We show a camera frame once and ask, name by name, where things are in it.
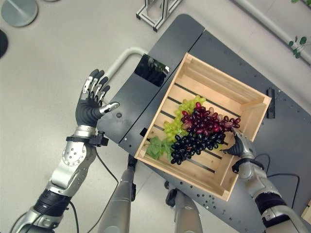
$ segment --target silver robotic arm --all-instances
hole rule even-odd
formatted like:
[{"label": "silver robotic arm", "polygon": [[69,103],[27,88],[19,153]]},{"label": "silver robotic arm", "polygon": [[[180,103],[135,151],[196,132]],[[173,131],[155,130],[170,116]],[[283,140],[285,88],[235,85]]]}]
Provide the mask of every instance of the silver robotic arm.
[{"label": "silver robotic arm", "polygon": [[67,137],[62,159],[36,204],[14,226],[14,233],[54,232],[71,198],[86,178],[96,157],[96,146],[108,143],[103,132],[96,134],[97,121],[119,107],[118,102],[102,106],[110,86],[104,86],[104,71],[94,70],[87,78],[76,108],[77,128]]},{"label": "silver robotic arm", "polygon": [[253,143],[238,130],[234,130],[234,134],[235,145],[223,152],[241,158],[232,169],[245,180],[245,186],[261,213],[266,233],[308,233],[299,216],[286,205],[267,179],[262,164],[255,160]]}]

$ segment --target black cable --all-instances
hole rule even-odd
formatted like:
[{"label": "black cable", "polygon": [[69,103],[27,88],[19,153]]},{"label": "black cable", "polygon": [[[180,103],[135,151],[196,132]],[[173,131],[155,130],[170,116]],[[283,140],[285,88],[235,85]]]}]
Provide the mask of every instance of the black cable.
[{"label": "black cable", "polygon": [[58,202],[54,203],[53,205],[51,205],[49,208],[47,208],[44,212],[42,212],[41,214],[38,215],[38,217],[36,217],[34,219],[34,221],[29,225],[29,227],[27,228],[27,230],[25,231],[25,233],[28,233],[28,231],[30,230],[31,227],[33,227],[33,225],[35,224],[35,222],[41,218],[43,215],[45,215],[46,212],[48,212],[51,208],[53,208],[54,206],[58,205],[59,203],[63,202],[65,200],[65,198],[63,198],[62,200],[59,200]]},{"label": "black cable", "polygon": [[76,228],[77,228],[77,233],[79,233],[79,222],[78,222],[78,216],[77,216],[77,211],[76,208],[74,207],[74,204],[70,201],[69,204],[72,207],[74,218],[76,219]]},{"label": "black cable", "polygon": [[18,219],[14,222],[13,226],[11,227],[11,229],[10,229],[10,231],[9,231],[10,233],[13,232],[13,229],[14,229],[15,225],[17,224],[17,222],[18,222],[22,217],[24,217],[25,214],[27,214],[27,212],[25,212],[25,213],[23,213],[21,216],[19,216]]},{"label": "black cable", "polygon": [[296,194],[299,188],[299,184],[300,184],[300,177],[297,174],[294,173],[277,173],[277,174],[273,174],[270,176],[267,176],[267,178],[273,177],[273,176],[295,176],[297,177],[297,186],[296,186],[296,190],[295,190],[295,194],[294,194],[294,199],[293,199],[293,204],[292,204],[292,209],[294,207],[294,203],[295,203],[295,199],[296,199]]},{"label": "black cable", "polygon": [[108,204],[109,204],[109,202],[110,202],[110,200],[111,200],[113,194],[115,193],[115,191],[117,190],[117,187],[118,187],[118,185],[119,185],[118,179],[117,179],[117,178],[115,177],[115,175],[109,170],[109,168],[106,166],[106,164],[103,162],[103,160],[99,157],[99,155],[98,155],[97,152],[96,152],[96,156],[97,156],[97,158],[99,159],[99,161],[102,163],[102,165],[106,168],[106,170],[109,172],[109,174],[115,179],[115,181],[117,182],[117,185],[116,185],[115,189],[113,190],[113,193],[111,194],[111,196],[110,196],[110,198],[109,198],[109,201],[107,202],[107,204],[106,204],[106,206],[105,206],[105,208],[104,208],[102,214],[100,215],[99,219],[98,219],[97,222],[91,227],[91,229],[89,229],[89,231],[88,231],[87,233],[90,233],[90,232],[96,227],[96,225],[99,223],[99,221],[101,220],[102,216],[104,215],[104,212],[105,212],[105,210],[106,210],[106,208],[107,208],[107,206],[108,206]]},{"label": "black cable", "polygon": [[257,156],[255,157],[255,159],[257,159],[258,157],[263,156],[263,155],[267,156],[267,158],[268,158],[268,166],[267,166],[267,168],[266,168],[266,173],[267,173],[267,172],[268,172],[268,169],[269,169],[269,167],[270,167],[270,162],[271,162],[271,157],[270,157],[270,155],[267,154],[267,153],[262,153],[262,154],[257,155]]}]

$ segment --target black table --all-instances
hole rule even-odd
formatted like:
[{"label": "black table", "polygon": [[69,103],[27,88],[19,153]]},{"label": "black table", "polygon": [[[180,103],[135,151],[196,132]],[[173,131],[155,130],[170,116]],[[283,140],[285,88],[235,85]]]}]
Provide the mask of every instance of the black table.
[{"label": "black table", "polygon": [[[150,56],[171,69],[164,84],[157,87],[132,74],[113,98],[113,101],[121,103],[120,108],[105,115],[99,121],[98,129],[105,131],[110,139],[134,155],[143,140],[144,129],[149,127],[186,52],[262,93],[266,93],[270,87],[276,90],[276,118],[263,120],[255,146],[257,154],[267,153],[271,156],[268,175],[292,172],[300,176],[294,210],[301,215],[311,199],[311,155],[308,150],[311,142],[311,116],[188,15],[179,15],[149,52]],[[121,113],[122,117],[117,118],[117,113]],[[259,161],[267,166],[268,160],[264,156]],[[241,180],[237,181],[229,201],[225,202],[160,170],[151,169],[237,231],[264,231],[259,211]],[[271,180],[291,206],[297,179],[276,176]],[[305,224],[311,230],[311,225],[307,222]]]}]

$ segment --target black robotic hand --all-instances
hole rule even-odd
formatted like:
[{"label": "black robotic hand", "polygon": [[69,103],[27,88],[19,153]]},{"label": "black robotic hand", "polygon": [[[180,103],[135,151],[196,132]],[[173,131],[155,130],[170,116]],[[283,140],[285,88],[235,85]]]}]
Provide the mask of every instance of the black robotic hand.
[{"label": "black robotic hand", "polygon": [[104,71],[98,69],[92,71],[84,86],[76,108],[76,121],[78,125],[87,125],[96,127],[97,121],[106,113],[118,108],[120,104],[118,102],[111,102],[103,105],[103,99],[110,89],[109,85],[104,85],[108,78],[101,77],[104,75]]}]

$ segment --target black strap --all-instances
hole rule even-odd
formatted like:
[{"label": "black strap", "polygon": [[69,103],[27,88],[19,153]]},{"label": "black strap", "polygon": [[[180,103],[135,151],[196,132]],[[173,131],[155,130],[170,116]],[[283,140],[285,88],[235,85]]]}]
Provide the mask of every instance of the black strap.
[{"label": "black strap", "polygon": [[250,158],[243,158],[243,159],[240,159],[239,161],[237,161],[233,166],[232,166],[232,171],[234,173],[239,173],[239,167],[241,164],[244,164],[244,163],[247,163],[247,162],[251,162],[253,164],[256,164],[257,166],[259,166],[262,170],[264,170],[264,166],[258,162],[257,160],[255,159],[250,159]]},{"label": "black strap", "polygon": [[95,145],[97,147],[100,146],[107,146],[109,139],[104,137],[104,132],[98,132],[97,135],[92,135],[90,138],[82,138],[82,137],[75,137],[70,136],[66,138],[67,142],[83,142],[86,144]]}]

